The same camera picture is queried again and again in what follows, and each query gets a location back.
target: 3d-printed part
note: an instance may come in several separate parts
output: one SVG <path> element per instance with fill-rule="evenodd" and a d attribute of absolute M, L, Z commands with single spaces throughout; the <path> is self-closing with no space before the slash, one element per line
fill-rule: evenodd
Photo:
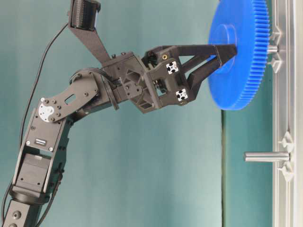
<path fill-rule="evenodd" d="M 221 0 L 209 44 L 236 44 L 238 54 L 208 79 L 223 110 L 240 110 L 255 96 L 267 64 L 269 15 L 266 0 Z"/>

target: white label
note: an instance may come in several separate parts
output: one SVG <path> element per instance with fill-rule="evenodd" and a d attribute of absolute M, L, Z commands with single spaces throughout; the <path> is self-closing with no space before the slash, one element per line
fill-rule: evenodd
<path fill-rule="evenodd" d="M 173 61 L 170 64 L 166 65 L 167 71 L 169 72 L 169 74 L 173 74 L 174 72 L 178 72 L 179 69 L 177 67 L 177 63 L 175 61 Z"/>
<path fill-rule="evenodd" d="M 187 95 L 185 89 L 182 89 L 182 90 L 180 90 L 180 91 L 177 91 L 177 92 L 176 92 L 176 96 L 177 96 L 179 102 L 181 102 L 182 100 L 188 98 L 188 95 Z"/>

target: metal bracket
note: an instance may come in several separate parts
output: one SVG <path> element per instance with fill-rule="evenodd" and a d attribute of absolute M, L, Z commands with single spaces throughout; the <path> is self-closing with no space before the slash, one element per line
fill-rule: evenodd
<path fill-rule="evenodd" d="M 57 122 L 82 108 L 98 94 L 93 72 L 83 72 L 78 74 L 73 83 L 62 93 L 51 98 L 42 98 L 39 116 L 44 122 Z"/>

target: gear teeth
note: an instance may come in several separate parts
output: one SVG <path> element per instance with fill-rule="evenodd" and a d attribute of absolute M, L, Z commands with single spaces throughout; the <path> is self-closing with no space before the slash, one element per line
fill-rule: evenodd
<path fill-rule="evenodd" d="M 267 65 L 267 51 L 270 40 L 269 14 L 266 0 L 251 0 L 255 17 L 255 48 L 253 61 L 250 68 L 250 76 L 235 109 L 243 109 L 254 98 L 262 82 Z"/>

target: robotic arm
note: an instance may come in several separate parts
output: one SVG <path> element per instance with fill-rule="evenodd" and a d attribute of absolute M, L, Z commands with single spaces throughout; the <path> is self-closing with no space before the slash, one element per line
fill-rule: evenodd
<path fill-rule="evenodd" d="M 130 100 L 148 113 L 196 99 L 204 79 L 237 54 L 235 45 L 160 46 L 140 59 L 132 52 L 109 57 L 96 30 L 100 4 L 71 0 L 68 28 L 100 61 L 103 68 L 77 71 L 62 93 L 41 98 L 24 135 L 10 189 L 12 199 L 3 227 L 39 226 L 44 204 L 52 203 L 66 162 L 68 133 L 90 113 Z M 193 56 L 181 63 L 180 56 Z M 185 73 L 202 66 L 190 73 Z"/>

